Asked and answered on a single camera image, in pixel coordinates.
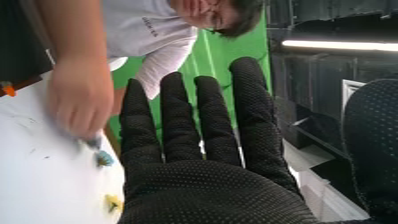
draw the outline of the blue object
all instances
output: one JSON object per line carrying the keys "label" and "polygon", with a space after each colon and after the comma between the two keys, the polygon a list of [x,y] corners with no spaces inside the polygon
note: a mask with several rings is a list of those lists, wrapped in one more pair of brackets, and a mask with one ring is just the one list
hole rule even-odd
{"label": "blue object", "polygon": [[96,153],[96,160],[98,160],[98,165],[99,166],[112,166],[114,165],[114,158],[110,154],[105,151],[99,151]]}

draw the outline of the child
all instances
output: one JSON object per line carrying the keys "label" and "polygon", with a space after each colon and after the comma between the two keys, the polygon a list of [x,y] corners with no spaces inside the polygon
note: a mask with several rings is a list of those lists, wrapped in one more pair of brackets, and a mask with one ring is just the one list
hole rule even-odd
{"label": "child", "polygon": [[36,1],[57,52],[50,111],[71,134],[91,138],[124,96],[124,90],[114,93],[107,59],[146,56],[137,79],[155,98],[162,77],[190,54],[197,28],[236,38],[258,24],[263,0]]}

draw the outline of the black fabric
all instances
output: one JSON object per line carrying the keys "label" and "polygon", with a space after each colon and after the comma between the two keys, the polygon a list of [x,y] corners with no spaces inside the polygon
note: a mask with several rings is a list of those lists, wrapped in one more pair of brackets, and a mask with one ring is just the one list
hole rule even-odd
{"label": "black fabric", "polygon": [[195,80],[206,160],[181,74],[171,74],[162,81],[163,152],[144,90],[139,81],[130,81],[121,113],[126,170],[121,224],[320,223],[282,159],[274,102],[254,59],[240,59],[231,72],[245,168],[215,79]]}
{"label": "black fabric", "polygon": [[380,222],[398,223],[398,80],[357,90],[343,129],[359,197]]}

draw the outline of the orange object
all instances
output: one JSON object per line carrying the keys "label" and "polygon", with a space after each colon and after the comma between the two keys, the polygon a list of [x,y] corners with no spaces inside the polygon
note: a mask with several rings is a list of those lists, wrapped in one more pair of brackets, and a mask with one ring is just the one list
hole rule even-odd
{"label": "orange object", "polygon": [[14,97],[16,96],[16,90],[14,90],[11,82],[0,82],[0,84],[2,84],[2,90],[4,90],[5,94],[11,97]]}

